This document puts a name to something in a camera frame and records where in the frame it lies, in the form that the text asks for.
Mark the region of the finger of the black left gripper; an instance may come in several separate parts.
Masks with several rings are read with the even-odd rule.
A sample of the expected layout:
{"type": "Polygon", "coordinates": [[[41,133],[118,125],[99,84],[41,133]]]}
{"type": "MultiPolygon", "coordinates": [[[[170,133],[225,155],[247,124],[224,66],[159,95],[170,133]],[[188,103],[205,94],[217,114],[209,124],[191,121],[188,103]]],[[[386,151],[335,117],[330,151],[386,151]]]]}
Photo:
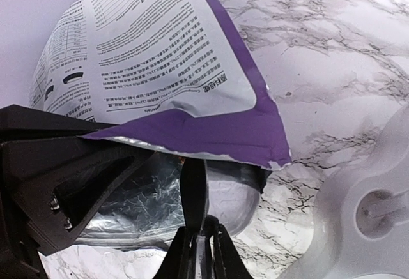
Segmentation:
{"type": "Polygon", "coordinates": [[[16,140],[1,146],[2,177],[43,255],[71,246],[111,193],[153,151],[102,140],[16,140]]]}
{"type": "Polygon", "coordinates": [[[2,139],[43,139],[85,135],[112,127],[72,117],[10,105],[1,109],[2,139]]]}

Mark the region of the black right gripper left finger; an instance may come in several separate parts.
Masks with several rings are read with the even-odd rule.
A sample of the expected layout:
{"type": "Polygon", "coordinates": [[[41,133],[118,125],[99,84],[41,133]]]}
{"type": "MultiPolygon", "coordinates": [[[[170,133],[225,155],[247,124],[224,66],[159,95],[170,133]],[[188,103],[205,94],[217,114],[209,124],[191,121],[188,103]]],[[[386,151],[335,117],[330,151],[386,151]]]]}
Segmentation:
{"type": "Polygon", "coordinates": [[[192,233],[188,228],[180,227],[169,247],[163,262],[153,279],[188,278],[190,241],[192,233]]]}

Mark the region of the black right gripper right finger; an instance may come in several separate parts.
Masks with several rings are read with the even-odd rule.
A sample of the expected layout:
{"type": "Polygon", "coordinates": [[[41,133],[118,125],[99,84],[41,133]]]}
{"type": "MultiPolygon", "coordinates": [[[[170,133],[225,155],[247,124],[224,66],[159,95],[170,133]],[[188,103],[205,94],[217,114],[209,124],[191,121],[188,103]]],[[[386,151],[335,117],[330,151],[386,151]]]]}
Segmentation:
{"type": "Polygon", "coordinates": [[[211,215],[206,217],[206,228],[213,236],[213,268],[216,278],[253,279],[238,254],[223,224],[211,215]]]}

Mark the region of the silver metal scoop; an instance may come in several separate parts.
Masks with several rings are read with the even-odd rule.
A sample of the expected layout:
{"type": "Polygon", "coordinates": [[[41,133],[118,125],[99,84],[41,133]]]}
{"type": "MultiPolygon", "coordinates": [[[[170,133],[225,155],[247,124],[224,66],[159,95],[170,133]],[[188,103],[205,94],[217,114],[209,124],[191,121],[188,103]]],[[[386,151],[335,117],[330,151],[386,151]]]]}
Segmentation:
{"type": "Polygon", "coordinates": [[[213,236],[206,217],[216,217],[230,237],[250,224],[260,200],[256,175],[232,162],[187,158],[180,176],[185,226],[192,233],[188,278],[216,278],[213,236]]]}

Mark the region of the grey double pet bowl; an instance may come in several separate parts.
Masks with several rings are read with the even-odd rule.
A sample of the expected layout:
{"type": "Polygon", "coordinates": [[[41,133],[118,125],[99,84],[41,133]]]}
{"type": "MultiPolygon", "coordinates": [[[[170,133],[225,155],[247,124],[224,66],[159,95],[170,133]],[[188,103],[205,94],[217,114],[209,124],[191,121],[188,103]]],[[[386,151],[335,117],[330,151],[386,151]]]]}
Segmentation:
{"type": "Polygon", "coordinates": [[[370,156],[322,184],[314,235],[292,278],[408,278],[408,107],[390,119],[370,156]]]}

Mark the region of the purple puppy food bag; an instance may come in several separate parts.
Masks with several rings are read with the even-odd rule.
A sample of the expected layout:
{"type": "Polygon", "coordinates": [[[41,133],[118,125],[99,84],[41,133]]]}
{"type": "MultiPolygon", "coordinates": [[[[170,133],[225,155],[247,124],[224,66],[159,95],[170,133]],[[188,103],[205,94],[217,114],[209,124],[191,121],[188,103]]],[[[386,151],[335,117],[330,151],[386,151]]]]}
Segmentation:
{"type": "Polygon", "coordinates": [[[97,140],[267,170],[291,162],[268,85],[219,0],[75,0],[29,106],[109,123],[97,140]]]}

